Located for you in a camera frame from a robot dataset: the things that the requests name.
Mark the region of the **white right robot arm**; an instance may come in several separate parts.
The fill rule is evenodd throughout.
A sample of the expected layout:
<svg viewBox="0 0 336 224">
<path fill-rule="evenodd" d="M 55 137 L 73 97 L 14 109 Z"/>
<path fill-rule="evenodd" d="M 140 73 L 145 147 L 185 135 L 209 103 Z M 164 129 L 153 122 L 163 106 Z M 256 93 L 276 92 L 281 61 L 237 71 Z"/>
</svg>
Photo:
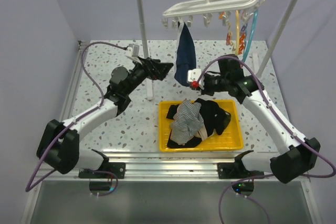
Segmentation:
<svg viewBox="0 0 336 224">
<path fill-rule="evenodd" d="M 253 151 L 236 156 L 236 176 L 246 178 L 254 171 L 272 173 L 286 184 L 314 168 L 321 147 L 319 141 L 314 137 L 308 139 L 287 120 L 255 74 L 244 75 L 241 68 L 244 63 L 236 56 L 219 57 L 216 62 L 220 69 L 219 75 L 213 76 L 202 71 L 196 79 L 201 93 L 214 95 L 216 92 L 228 92 L 254 115 L 278 150 L 277 156 Z"/>
</svg>

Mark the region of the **white rectangular clip hanger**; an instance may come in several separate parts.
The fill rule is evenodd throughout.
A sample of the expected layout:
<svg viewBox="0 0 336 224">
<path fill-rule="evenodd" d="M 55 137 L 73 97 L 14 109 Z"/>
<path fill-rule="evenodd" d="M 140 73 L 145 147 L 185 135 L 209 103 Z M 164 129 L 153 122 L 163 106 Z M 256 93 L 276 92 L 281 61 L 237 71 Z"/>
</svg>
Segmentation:
<svg viewBox="0 0 336 224">
<path fill-rule="evenodd" d="M 213 13 L 233 10 L 245 10 L 258 7 L 262 0 L 191 0 L 177 3 L 163 12 L 161 19 L 164 27 L 168 27 L 169 18 L 173 19 L 173 27 L 182 20 L 182 17 L 203 15 L 204 25 L 208 26 Z"/>
</svg>

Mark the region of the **blue round clip hanger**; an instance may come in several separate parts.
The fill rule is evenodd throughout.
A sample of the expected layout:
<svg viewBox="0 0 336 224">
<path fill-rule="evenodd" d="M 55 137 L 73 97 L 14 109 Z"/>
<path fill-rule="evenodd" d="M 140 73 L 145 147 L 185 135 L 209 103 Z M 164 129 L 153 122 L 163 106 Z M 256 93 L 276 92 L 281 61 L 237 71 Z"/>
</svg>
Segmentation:
<svg viewBox="0 0 336 224">
<path fill-rule="evenodd" d="M 250 48 L 251 48 L 251 43 L 254 38 L 254 33 L 257 25 L 257 19 L 258 19 L 258 9 L 256 9 L 253 12 L 253 22 L 251 24 L 251 29 L 250 29 L 250 34 L 247 40 L 247 45 L 245 46 L 244 53 L 243 53 L 243 62 L 247 60 Z"/>
</svg>

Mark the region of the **yellow plastic tray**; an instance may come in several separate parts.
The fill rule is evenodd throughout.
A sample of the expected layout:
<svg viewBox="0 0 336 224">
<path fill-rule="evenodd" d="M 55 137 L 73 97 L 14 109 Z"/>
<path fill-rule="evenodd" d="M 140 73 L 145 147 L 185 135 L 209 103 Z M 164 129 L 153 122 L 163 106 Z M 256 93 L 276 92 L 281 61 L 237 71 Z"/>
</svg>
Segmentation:
<svg viewBox="0 0 336 224">
<path fill-rule="evenodd" d="M 191 144 L 178 147 L 176 144 L 169 145 L 171 135 L 170 124 L 172 119 L 167 118 L 169 109 L 173 105 L 179 105 L 181 101 L 163 101 L 159 104 L 159 149 L 162 152 L 207 152 L 207 151 L 235 151 L 244 147 L 243 137 L 239 125 L 236 104 L 233 100 L 215 100 L 215 103 L 227 113 L 227 126 L 223 133 L 216 132 L 198 145 Z"/>
</svg>

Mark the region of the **yellow round clip hanger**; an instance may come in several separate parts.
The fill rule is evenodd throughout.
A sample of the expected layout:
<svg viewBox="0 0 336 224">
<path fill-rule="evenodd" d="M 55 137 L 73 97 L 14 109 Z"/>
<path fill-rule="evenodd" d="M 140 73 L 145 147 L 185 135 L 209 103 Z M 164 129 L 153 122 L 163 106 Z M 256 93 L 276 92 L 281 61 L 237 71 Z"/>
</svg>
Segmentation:
<svg viewBox="0 0 336 224">
<path fill-rule="evenodd" d="M 233 33 L 231 31 L 231 23 L 229 21 L 229 11 L 226 12 L 220 12 L 219 17 L 223 23 L 224 26 L 228 27 L 228 33 L 226 37 L 226 45 L 232 47 L 232 52 L 238 56 L 239 55 L 239 47 L 240 47 L 240 22 L 239 22 L 239 11 L 235 11 L 235 35 L 236 35 L 236 40 L 235 43 L 232 41 Z"/>
</svg>

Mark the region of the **black underwear beige waistband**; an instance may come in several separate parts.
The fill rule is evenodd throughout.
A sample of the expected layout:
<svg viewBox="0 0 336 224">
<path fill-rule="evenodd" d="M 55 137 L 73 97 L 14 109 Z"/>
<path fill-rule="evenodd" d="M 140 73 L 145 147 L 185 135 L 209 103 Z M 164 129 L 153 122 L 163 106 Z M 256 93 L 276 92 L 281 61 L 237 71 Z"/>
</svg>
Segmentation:
<svg viewBox="0 0 336 224">
<path fill-rule="evenodd" d="M 231 114 L 214 101 L 198 98 L 195 103 L 201 105 L 200 115 L 204 121 L 204 126 L 198 130 L 195 137 L 199 137 L 204 141 L 214 134 L 222 135 L 230 123 Z"/>
</svg>

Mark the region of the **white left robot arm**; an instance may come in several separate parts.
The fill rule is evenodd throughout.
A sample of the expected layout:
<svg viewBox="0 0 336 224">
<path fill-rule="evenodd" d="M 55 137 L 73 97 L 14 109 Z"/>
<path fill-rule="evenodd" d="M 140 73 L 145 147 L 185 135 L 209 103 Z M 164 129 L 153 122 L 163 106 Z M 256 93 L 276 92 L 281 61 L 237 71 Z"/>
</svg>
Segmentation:
<svg viewBox="0 0 336 224">
<path fill-rule="evenodd" d="M 80 150 L 80 142 L 95 128 L 123 113 L 131 102 L 129 95 L 145 79 L 162 81 L 173 66 L 172 62 L 138 58 L 131 70 L 116 67 L 100 102 L 62 122 L 48 122 L 36 153 L 40 162 L 61 174 L 80 169 L 97 178 L 109 176 L 112 169 L 107 156 L 97 150 Z"/>
</svg>

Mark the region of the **navy blue underwear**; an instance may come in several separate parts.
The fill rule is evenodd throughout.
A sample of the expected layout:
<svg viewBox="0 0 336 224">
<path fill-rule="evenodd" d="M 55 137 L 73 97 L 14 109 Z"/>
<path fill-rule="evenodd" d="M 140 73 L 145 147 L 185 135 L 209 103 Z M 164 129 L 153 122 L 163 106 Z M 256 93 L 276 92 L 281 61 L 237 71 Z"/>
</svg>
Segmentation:
<svg viewBox="0 0 336 224">
<path fill-rule="evenodd" d="M 182 86 L 189 87 L 188 71 L 196 68 L 196 53 L 193 38 L 186 23 L 178 22 L 177 49 L 174 79 Z"/>
</svg>

